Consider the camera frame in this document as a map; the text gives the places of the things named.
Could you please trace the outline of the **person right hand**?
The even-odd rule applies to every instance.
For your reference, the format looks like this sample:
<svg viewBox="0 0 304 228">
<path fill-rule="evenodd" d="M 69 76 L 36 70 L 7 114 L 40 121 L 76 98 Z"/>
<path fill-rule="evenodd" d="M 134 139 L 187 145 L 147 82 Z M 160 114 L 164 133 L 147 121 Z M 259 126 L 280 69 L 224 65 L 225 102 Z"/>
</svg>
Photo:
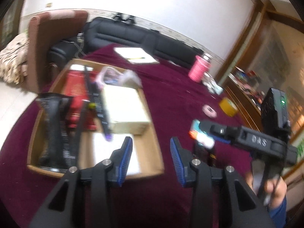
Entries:
<svg viewBox="0 0 304 228">
<path fill-rule="evenodd" d="M 287 194 L 287 184 L 282 176 L 278 175 L 278 177 L 269 179 L 265 182 L 264 190 L 271 196 L 268 203 L 268 208 L 273 210 L 278 208 L 283 203 Z"/>
</svg>

